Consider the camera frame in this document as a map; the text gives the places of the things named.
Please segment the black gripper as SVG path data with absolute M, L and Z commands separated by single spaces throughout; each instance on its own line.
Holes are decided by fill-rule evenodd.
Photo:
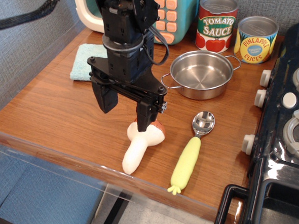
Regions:
M 152 67 L 157 64 L 154 44 L 118 45 L 105 51 L 106 57 L 88 58 L 89 77 L 99 108 L 110 112 L 119 102 L 118 95 L 124 95 L 137 103 L 137 129 L 145 132 L 156 114 L 167 108 L 167 91 L 152 74 Z

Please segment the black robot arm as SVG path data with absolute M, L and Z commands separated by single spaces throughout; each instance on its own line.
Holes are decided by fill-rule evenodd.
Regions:
M 122 94 L 137 103 L 137 129 L 146 131 L 158 113 L 166 109 L 165 87 L 152 73 L 154 39 L 167 41 L 155 28 L 159 4 L 155 0 L 95 0 L 103 18 L 102 43 L 107 57 L 90 57 L 90 80 L 99 108 L 110 112 Z

